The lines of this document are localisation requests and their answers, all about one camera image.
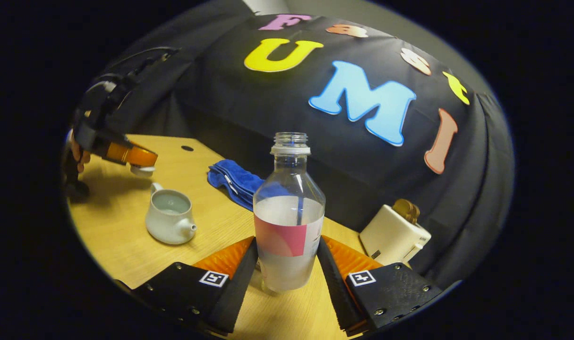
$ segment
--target letter m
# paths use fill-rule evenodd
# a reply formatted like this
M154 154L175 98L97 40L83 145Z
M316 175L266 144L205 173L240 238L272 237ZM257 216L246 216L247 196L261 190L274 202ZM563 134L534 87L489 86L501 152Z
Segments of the letter m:
M344 61L334 61L335 74L317 97L310 98L313 108L328 114L339 114L339 99L345 92L348 119L356 122L379 106L377 114L365 121L367 130L394 146L404 143L402 125L406 110L417 95L410 88L394 81L371 90L364 70Z

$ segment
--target clear plastic bottle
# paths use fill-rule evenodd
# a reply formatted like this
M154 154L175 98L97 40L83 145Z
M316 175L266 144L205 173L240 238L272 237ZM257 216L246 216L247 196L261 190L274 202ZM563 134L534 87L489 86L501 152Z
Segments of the clear plastic bottle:
M274 172L253 198L261 273L274 292L308 283L320 241L326 199L306 170L307 141L305 133L276 133Z

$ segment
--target blue towel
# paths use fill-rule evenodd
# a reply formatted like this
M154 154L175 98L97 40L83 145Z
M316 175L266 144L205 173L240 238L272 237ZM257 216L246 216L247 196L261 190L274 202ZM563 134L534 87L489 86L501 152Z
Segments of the blue towel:
M225 187L235 203L250 211L253 211L253 195L264 182L229 159L209 166L207 181L213 187ZM289 195L289 191L278 183L271 192L273 196Z

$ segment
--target table surface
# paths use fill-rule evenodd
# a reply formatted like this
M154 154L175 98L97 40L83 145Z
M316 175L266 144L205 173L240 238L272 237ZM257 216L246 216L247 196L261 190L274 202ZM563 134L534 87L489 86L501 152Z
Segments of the table surface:
M212 164L223 158L192 138L128 135L130 140L158 153L151 177L136 177L129 166L92 157L80 176L90 188L84 203L69 203L84 246L112 279L134 289L173 262L194 264L240 239L255 234L251 211L234 203L225 190L207 182ZM190 146L186 151L181 146ZM273 162L267 155L268 162ZM148 234L145 216L150 186L186 194L192 201L197 225L193 239L166 245ZM364 254L358 233L324 219L322 234ZM298 290L270 295L261 288L261 273L254 271L229 339L345 339L315 259L308 284Z

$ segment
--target small teapot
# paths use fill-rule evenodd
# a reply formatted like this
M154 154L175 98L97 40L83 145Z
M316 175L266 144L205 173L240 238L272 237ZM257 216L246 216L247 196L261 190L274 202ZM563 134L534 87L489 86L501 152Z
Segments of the small teapot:
M190 241L197 230L192 218L192 202L179 191L164 189L159 183L153 183L146 229L157 240L169 245Z

